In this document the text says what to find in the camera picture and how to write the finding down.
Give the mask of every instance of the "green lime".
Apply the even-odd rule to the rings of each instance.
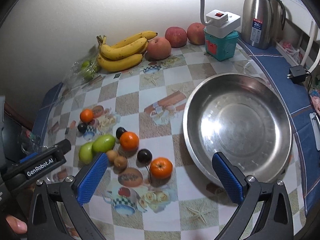
[[[86,81],[92,80],[94,78],[95,74],[96,74],[94,69],[90,68],[90,67],[86,68],[86,69],[83,69],[82,72],[83,72],[82,76],[84,77],[84,79]]]
[[[90,64],[90,61],[89,61],[89,60],[84,61],[84,62],[82,63],[82,65],[81,65],[81,69],[86,68],[87,66],[89,66],[89,64]]]
[[[100,69],[101,69],[101,67],[100,67],[98,64],[96,64],[96,65],[94,66],[94,71],[95,71],[95,72],[98,72]]]

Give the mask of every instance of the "stainless steel kettle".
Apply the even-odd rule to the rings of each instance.
[[[281,27],[284,28],[286,12],[281,6]],[[244,0],[241,38],[259,49],[267,49],[271,44],[271,33],[275,15],[270,0]]]

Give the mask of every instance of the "white wall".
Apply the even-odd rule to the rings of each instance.
[[[242,16],[244,0],[206,0]],[[199,22],[200,0],[20,0],[0,29],[0,92],[33,121],[45,93],[106,35],[113,44],[143,30]]]

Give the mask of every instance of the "apple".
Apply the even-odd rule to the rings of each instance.
[[[155,37],[153,40],[149,41],[147,50],[149,57],[156,60],[161,60],[170,56],[171,45],[166,38]]]
[[[187,44],[187,33],[180,27],[170,27],[164,37],[170,42],[172,48],[180,48]]]
[[[116,138],[113,137],[111,134],[101,135],[98,139],[94,141],[92,144],[92,150],[95,153],[98,152],[107,152],[112,150],[115,146]]]
[[[92,144],[93,142],[88,142],[80,147],[79,160],[81,160],[84,164],[89,164],[90,162],[92,162],[92,159],[93,159]]]
[[[204,45],[204,25],[193,23],[188,27],[187,36],[191,44]]]

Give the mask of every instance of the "human hand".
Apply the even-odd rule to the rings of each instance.
[[[27,225],[25,222],[13,216],[7,216],[6,220],[16,234],[24,234],[27,232]]]

